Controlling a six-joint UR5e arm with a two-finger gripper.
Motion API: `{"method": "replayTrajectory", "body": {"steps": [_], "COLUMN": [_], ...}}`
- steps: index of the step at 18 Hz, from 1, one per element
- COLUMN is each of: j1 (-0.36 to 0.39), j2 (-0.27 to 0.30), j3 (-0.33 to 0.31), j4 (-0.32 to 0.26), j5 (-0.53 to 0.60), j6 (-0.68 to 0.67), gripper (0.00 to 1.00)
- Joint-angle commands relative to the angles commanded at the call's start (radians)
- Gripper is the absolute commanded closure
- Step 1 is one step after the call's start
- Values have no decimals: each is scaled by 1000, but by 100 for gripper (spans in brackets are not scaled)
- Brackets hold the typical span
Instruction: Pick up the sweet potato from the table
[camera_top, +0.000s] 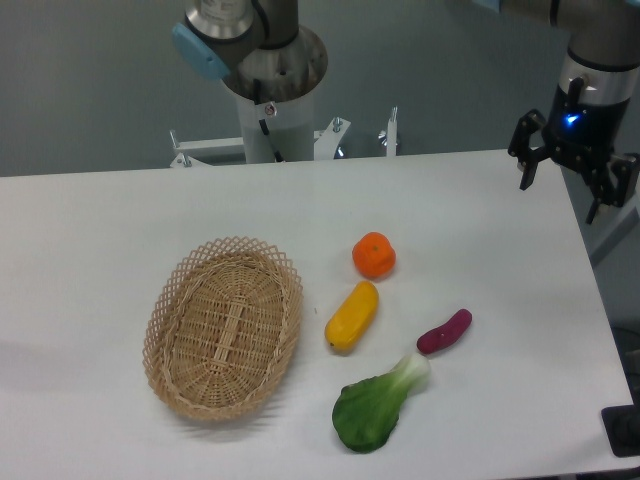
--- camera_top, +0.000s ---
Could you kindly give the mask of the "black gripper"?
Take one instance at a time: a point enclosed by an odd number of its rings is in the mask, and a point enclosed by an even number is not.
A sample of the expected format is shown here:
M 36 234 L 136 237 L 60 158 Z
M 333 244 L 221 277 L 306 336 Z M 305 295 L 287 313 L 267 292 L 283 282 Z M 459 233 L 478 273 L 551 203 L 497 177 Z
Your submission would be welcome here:
M 559 87 L 547 123 L 537 109 L 524 114 L 516 123 L 507 152 L 517 159 L 522 191 L 533 184 L 539 163 L 548 157 L 578 172 L 593 197 L 585 219 L 592 224 L 601 206 L 621 208 L 631 199 L 639 177 L 639 154 L 612 153 L 630 100 L 584 103 L 586 87 L 584 80 L 571 80 L 567 90 Z M 531 137 L 541 132 L 544 145 L 532 148 Z

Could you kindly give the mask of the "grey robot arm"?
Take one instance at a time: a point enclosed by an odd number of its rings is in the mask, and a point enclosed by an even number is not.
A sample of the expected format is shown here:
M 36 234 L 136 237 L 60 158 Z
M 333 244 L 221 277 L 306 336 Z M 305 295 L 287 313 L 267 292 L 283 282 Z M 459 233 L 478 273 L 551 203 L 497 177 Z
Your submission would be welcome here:
M 568 39 L 550 110 L 530 110 L 514 126 L 499 123 L 498 135 L 523 171 L 522 186 L 532 184 L 540 162 L 551 160 L 582 178 L 594 208 L 625 205 L 638 181 L 639 157 L 618 153 L 615 143 L 639 80 L 638 3 L 486 1 L 483 8 L 538 21 Z M 389 63 L 391 43 L 402 37 L 403 71 L 414 75 L 416 86 L 425 86 L 428 71 L 441 80 L 461 74 L 461 103 L 479 96 L 471 61 L 446 60 L 449 48 L 417 2 L 404 2 L 403 14 L 387 27 L 362 14 L 358 30 L 378 66 Z M 257 104 L 308 93 L 328 65 L 294 1 L 189 1 L 172 41 L 200 76 L 221 80 Z

